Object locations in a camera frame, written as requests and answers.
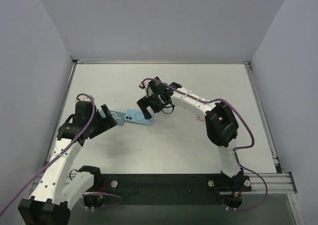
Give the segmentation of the light blue phone case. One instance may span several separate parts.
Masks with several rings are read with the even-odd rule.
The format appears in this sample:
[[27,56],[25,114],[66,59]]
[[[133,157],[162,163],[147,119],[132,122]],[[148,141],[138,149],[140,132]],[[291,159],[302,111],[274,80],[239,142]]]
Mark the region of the light blue phone case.
[[127,109],[124,120],[129,123],[151,126],[154,122],[154,117],[145,119],[142,111],[137,109]]

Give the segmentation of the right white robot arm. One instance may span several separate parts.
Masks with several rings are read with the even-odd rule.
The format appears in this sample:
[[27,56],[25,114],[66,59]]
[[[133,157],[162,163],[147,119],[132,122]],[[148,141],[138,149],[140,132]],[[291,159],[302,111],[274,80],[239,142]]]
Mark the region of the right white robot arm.
[[153,117],[149,108],[154,113],[159,113],[166,107],[177,106],[195,114],[203,119],[209,140],[218,147],[221,173],[229,178],[242,173],[235,155],[239,124],[234,111],[227,103],[220,99],[211,102],[193,94],[180,84],[166,84],[158,77],[143,80],[139,88],[143,89],[146,95],[137,101],[137,105],[146,120]]

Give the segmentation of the pink phone case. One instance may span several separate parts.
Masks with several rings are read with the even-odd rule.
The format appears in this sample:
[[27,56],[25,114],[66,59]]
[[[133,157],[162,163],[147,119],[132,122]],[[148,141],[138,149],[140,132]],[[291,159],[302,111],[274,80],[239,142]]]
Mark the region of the pink phone case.
[[196,116],[196,119],[199,120],[199,121],[204,121],[204,119],[201,118],[200,116]]

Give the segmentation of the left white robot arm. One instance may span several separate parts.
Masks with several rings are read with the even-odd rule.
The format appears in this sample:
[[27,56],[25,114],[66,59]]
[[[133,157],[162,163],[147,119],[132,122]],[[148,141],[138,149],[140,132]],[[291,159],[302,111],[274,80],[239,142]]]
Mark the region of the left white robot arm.
[[18,205],[25,224],[66,225],[81,198],[86,198],[92,209],[103,205],[106,183],[100,168],[84,165],[68,185],[65,182],[84,142],[115,126],[117,122],[105,104],[98,110],[89,101],[76,103],[74,114],[58,129],[53,154],[39,184],[29,199],[22,199]]

